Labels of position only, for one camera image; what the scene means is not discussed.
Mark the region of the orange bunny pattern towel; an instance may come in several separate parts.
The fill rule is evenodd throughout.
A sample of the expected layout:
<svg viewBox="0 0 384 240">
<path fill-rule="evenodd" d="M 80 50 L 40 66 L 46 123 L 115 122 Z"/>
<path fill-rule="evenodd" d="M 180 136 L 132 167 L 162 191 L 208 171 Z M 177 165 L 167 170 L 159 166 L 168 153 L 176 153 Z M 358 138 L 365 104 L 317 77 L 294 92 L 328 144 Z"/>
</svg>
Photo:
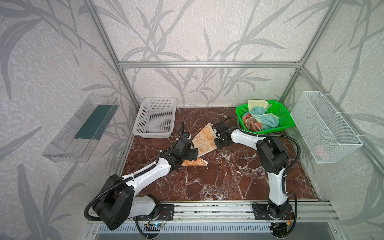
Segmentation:
<svg viewBox="0 0 384 240">
<path fill-rule="evenodd" d="M 216 133 L 213 129 L 213 124 L 207 123 L 199 133 L 192 140 L 195 148 L 198 148 L 198 158 L 196 161 L 184 161 L 182 166 L 207 166 L 208 162 L 201 159 L 201 156 L 215 150 L 216 144 L 215 139 L 217 138 Z"/>
</svg>

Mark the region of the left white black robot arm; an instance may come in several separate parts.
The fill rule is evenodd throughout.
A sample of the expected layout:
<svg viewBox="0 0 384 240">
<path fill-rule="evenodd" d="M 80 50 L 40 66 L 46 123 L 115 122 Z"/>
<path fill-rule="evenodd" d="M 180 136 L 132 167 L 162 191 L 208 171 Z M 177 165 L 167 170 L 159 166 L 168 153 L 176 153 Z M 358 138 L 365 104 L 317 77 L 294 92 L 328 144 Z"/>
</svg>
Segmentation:
<svg viewBox="0 0 384 240">
<path fill-rule="evenodd" d="M 102 221 L 109 230 L 115 230 L 127 219 L 139 216 L 157 217 L 161 203 L 151 196 L 137 195 L 157 179 L 182 166 L 184 161 L 196 161 L 199 149 L 188 138 L 179 138 L 156 160 L 142 169 L 125 176 L 112 175 L 100 193 L 88 203 L 84 216 L 90 221 Z"/>
</svg>

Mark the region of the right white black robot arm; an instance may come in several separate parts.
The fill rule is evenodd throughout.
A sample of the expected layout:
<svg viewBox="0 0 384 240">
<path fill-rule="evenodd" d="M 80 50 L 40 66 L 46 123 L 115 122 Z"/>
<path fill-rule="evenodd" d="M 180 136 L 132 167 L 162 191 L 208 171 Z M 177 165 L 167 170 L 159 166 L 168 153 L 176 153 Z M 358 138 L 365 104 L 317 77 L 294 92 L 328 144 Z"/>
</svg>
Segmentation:
<svg viewBox="0 0 384 240">
<path fill-rule="evenodd" d="M 286 191 L 289 156 L 279 135 L 254 134 L 238 127 L 229 127 L 225 121 L 214 125 L 218 149 L 231 144 L 241 144 L 258 152 L 261 166 L 268 174 L 269 198 L 267 204 L 252 203 L 256 220 L 288 220 L 297 217 Z"/>
</svg>

